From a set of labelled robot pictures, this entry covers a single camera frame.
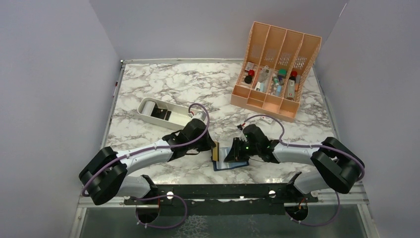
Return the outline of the blue leather card holder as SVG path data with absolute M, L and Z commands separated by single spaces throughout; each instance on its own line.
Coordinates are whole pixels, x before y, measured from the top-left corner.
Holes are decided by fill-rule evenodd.
M 213 164 L 213 170 L 215 172 L 232 170 L 236 168 L 247 167 L 250 165 L 249 162 L 224 162 L 224 159 L 226 158 L 230 149 L 231 147 L 221 147 L 218 149 L 217 153 L 215 152 L 215 149 L 213 149 L 211 160 Z

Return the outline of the gold credit card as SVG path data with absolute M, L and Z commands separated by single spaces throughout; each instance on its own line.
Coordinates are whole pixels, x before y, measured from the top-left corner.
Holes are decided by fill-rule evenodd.
M 215 142 L 215 147 L 212 148 L 211 160 L 215 162 L 219 161 L 219 143 L 218 142 Z

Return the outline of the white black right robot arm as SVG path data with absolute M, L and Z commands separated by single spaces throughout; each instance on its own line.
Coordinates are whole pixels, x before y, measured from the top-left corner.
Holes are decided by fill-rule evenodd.
M 334 137 L 327 137 L 319 145 L 287 144 L 269 139 L 254 124 L 243 128 L 241 136 L 233 139 L 223 161 L 247 162 L 252 156 L 267 163 L 298 163 L 316 168 L 309 173 L 298 172 L 288 182 L 286 196 L 293 202 L 312 191 L 327 188 L 347 194 L 365 174 L 364 163 Z

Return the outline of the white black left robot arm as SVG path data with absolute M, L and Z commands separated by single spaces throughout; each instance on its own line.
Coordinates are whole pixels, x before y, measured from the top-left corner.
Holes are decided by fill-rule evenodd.
M 202 119 L 193 118 L 183 129 L 134 151 L 117 152 L 110 146 L 102 148 L 78 176 L 83 185 L 82 196 L 90 197 L 95 205 L 107 203 L 116 196 L 134 196 L 143 203 L 151 203 L 156 196 L 151 179 L 129 175 L 154 164 L 184 157 L 190 150 L 213 149 L 215 143 L 208 127 Z

